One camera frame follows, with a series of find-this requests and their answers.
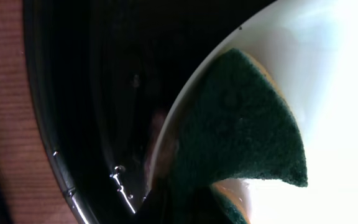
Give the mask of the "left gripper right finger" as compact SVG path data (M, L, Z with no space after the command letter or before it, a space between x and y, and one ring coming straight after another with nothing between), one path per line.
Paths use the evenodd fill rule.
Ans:
M194 195L194 223L195 224L232 224L223 213L211 189L204 187Z

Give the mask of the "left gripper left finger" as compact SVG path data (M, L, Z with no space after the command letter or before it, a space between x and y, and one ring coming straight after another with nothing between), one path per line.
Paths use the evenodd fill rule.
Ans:
M170 186L167 183L158 183L135 213L134 224L172 224L172 205Z

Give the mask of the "green yellow sponge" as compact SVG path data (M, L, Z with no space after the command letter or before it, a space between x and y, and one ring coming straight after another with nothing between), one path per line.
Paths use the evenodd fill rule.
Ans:
M178 129L178 152L169 176L173 222L195 219L191 201L201 194L206 217L245 223L218 191L226 179L281 180L308 185L300 130L285 100L239 49L220 55L204 74Z

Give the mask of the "light green plate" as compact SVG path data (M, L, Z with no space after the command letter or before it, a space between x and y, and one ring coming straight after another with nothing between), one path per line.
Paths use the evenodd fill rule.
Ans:
M276 1L234 29L177 95L149 158L148 185L170 186L178 129L211 64L246 54L285 100L300 130L308 185L216 182L245 223L358 223L358 1Z

